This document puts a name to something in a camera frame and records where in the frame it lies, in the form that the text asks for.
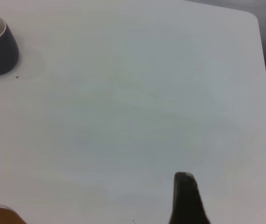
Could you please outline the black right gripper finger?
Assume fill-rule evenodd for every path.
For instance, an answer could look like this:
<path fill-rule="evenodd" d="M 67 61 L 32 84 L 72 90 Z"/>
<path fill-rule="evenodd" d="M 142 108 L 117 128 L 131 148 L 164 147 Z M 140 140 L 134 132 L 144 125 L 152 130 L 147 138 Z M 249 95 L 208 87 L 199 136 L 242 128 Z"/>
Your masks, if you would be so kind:
<path fill-rule="evenodd" d="M 173 206 L 170 224 L 209 224 L 197 182 L 191 173 L 174 176 Z"/>

